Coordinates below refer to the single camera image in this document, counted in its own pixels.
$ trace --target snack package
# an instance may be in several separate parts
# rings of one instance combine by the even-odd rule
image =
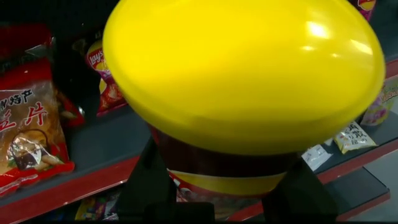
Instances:
[[[360,124],[376,126],[385,121],[398,95],[398,76],[387,78],[379,96],[366,110]]]
[[[73,170],[47,59],[0,77],[0,140],[0,195]]]
[[[348,0],[367,21],[371,19],[376,0]]]
[[[103,220],[118,219],[118,215],[116,214],[116,202],[118,201],[119,196],[120,196],[119,190],[108,194]]]
[[[355,149],[377,146],[377,144],[355,121],[351,122],[347,128],[340,131],[333,140],[335,140],[343,154]]]
[[[91,196],[81,201],[75,220],[100,220],[105,210],[105,197]]]
[[[315,171],[317,168],[319,168],[330,157],[331,154],[327,153],[321,145],[316,145],[309,148],[302,155],[302,158],[308,164],[312,171]]]
[[[42,24],[0,27],[0,75],[15,67],[40,58],[50,57],[53,38]],[[78,126],[85,122],[84,111],[76,107],[62,92],[55,89],[61,124]]]
[[[105,114],[109,110],[117,109],[126,105],[119,87],[111,76],[102,50],[102,40],[97,40],[87,51],[87,64],[101,75],[99,83],[100,102],[97,115]]]

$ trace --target yellow stripe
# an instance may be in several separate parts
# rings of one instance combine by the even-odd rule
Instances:
[[[170,170],[179,179],[201,187],[206,190],[230,195],[261,195],[276,187],[282,180],[285,172],[282,174],[267,177],[212,177],[206,175],[195,175]]]

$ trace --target red snack bag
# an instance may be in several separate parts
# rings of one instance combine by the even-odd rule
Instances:
[[[0,27],[0,74],[27,62],[51,55],[52,36],[43,24]],[[55,90],[62,126],[73,127],[85,122],[83,110],[60,91]]]
[[[102,40],[97,40],[88,49],[86,61],[92,69],[96,70],[101,75],[101,80],[99,82],[101,96],[97,115],[100,116],[109,110],[114,110],[126,105],[126,100],[123,98],[119,87],[113,80],[111,72],[106,65],[102,50]]]
[[[47,59],[0,77],[0,196],[74,169],[51,78]]]

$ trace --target yellow lid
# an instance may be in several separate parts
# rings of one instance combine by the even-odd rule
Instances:
[[[122,0],[103,48],[148,123],[234,154],[323,142],[384,79],[379,42],[346,0]]]

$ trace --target store shelf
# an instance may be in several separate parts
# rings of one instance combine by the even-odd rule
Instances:
[[[68,137],[75,170],[0,200],[0,223],[17,223],[125,182],[150,132],[128,106],[92,119]]]
[[[362,166],[398,149],[398,115],[390,111],[388,118],[379,126],[362,128],[378,144],[378,147],[368,147],[342,154],[338,146],[322,145],[333,154],[315,173],[322,183],[327,184],[340,176],[361,168]]]
[[[389,189],[365,168],[325,185],[337,203],[337,221],[345,221],[390,199]]]

